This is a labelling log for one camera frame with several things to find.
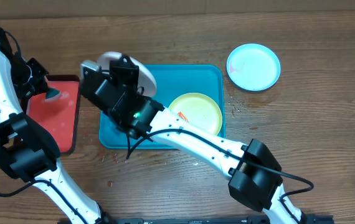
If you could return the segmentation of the white plate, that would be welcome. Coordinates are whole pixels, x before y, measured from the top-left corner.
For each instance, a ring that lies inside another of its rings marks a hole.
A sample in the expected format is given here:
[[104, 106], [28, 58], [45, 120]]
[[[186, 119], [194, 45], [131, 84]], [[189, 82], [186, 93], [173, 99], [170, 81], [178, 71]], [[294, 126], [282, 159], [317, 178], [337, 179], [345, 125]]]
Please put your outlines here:
[[[105, 52], [97, 59], [97, 64], [101, 68], [109, 68], [109, 63], [111, 61], [117, 61], [122, 56], [120, 52]], [[144, 96], [153, 97], [157, 92], [157, 84], [152, 73], [139, 61], [130, 57], [131, 61], [139, 67], [139, 76], [138, 76], [138, 87], [143, 87]]]

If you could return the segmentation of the yellow green plate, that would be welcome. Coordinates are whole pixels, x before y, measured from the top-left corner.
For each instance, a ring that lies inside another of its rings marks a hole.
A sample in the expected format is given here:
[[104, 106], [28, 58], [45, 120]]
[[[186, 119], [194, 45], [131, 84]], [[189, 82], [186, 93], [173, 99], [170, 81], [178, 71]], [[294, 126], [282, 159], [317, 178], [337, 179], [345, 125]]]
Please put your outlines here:
[[177, 97], [169, 109], [194, 126], [218, 135], [223, 125], [219, 105], [202, 93], [186, 93]]

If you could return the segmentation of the light blue plate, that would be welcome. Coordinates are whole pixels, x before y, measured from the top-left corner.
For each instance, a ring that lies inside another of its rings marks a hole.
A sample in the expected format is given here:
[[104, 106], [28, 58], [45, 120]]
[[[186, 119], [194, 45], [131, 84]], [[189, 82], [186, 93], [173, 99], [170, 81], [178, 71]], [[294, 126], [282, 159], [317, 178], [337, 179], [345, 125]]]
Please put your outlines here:
[[274, 86], [281, 74], [277, 55], [260, 44], [243, 44], [231, 51], [226, 70], [232, 82], [243, 90], [265, 91]]

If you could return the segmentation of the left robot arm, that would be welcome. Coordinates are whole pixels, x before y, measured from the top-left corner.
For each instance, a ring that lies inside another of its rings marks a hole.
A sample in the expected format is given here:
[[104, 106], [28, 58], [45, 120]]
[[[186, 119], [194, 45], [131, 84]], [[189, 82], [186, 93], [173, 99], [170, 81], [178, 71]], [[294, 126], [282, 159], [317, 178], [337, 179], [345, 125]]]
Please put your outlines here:
[[113, 223], [99, 204], [68, 175], [51, 134], [30, 118], [21, 103], [32, 96], [53, 98], [58, 90], [47, 84], [47, 70], [34, 58], [14, 52], [12, 35], [0, 27], [0, 169], [25, 185], [0, 197], [12, 197], [31, 186], [43, 191], [70, 223]]

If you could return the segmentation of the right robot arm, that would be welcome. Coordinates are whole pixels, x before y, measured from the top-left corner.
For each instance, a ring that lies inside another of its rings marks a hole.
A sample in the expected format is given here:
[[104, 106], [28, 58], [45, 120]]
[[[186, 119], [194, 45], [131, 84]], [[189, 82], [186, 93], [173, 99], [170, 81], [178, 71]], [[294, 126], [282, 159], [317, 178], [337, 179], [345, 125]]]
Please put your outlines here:
[[231, 141], [198, 128], [154, 100], [156, 82], [137, 60], [107, 52], [80, 65], [81, 94], [99, 108], [117, 130], [141, 143], [172, 146], [205, 162], [228, 181], [229, 194], [270, 223], [306, 223], [284, 191], [282, 168], [266, 145]]

